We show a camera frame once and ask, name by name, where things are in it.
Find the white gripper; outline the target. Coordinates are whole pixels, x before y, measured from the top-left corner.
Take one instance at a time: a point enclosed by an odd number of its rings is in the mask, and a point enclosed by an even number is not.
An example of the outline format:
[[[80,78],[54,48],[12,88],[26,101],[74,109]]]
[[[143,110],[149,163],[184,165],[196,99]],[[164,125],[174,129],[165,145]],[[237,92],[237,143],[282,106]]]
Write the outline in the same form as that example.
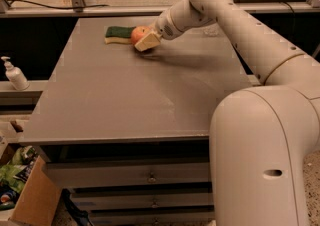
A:
[[[140,52],[152,49],[161,43],[161,37],[173,40],[181,36],[182,27],[182,15],[178,11],[167,9],[155,21],[155,29],[159,34],[155,31],[145,33],[137,40],[134,47]]]

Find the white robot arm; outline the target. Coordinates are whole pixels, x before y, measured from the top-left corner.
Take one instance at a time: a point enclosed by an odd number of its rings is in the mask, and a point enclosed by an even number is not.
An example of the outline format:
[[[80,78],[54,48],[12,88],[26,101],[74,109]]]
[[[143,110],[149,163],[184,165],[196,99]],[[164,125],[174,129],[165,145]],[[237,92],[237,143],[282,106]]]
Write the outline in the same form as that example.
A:
[[[320,141],[320,65],[232,0],[182,0],[136,42],[145,51],[216,23],[259,81],[224,98],[210,126],[217,226],[309,226],[303,159]]]

